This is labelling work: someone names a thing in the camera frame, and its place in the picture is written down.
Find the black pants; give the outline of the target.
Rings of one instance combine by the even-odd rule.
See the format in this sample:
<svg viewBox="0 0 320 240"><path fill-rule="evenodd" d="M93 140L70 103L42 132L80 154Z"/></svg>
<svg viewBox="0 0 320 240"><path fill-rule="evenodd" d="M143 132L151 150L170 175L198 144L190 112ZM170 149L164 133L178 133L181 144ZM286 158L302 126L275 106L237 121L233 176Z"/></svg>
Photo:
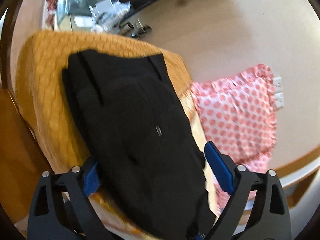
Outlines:
<svg viewBox="0 0 320 240"><path fill-rule="evenodd" d="M85 50L62 71L75 124L103 189L136 226L162 239L206 235L205 158L162 54L123 58Z"/></svg>

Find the pink polka dot pillow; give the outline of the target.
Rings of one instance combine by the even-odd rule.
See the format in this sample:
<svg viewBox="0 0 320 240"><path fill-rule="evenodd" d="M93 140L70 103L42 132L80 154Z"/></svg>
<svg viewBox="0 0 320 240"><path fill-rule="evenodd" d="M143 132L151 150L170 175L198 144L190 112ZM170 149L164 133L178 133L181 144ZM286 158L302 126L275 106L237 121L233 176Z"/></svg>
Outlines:
<svg viewBox="0 0 320 240"><path fill-rule="evenodd" d="M235 76L193 82L190 89L206 140L237 165L265 173L277 142L270 67L258 64Z"/></svg>

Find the wooden bed frame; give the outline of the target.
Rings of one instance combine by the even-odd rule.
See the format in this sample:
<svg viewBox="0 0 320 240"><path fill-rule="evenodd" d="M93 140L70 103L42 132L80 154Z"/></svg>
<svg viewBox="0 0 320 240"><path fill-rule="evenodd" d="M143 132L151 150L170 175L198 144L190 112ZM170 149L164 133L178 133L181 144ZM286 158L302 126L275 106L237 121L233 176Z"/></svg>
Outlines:
<svg viewBox="0 0 320 240"><path fill-rule="evenodd" d="M13 223L29 213L43 171L51 171L8 90L1 89L1 206Z"/></svg>

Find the white wall socket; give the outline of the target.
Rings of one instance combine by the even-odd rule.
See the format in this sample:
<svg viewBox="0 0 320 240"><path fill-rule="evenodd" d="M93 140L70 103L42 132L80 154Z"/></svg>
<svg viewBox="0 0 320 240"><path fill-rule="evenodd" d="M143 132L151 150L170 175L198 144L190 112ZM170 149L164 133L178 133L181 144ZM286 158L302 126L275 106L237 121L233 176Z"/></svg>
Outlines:
<svg viewBox="0 0 320 240"><path fill-rule="evenodd" d="M276 98L276 108L281 109L284 107L284 93L282 88L282 79L280 76L273 79L274 96Z"/></svg>

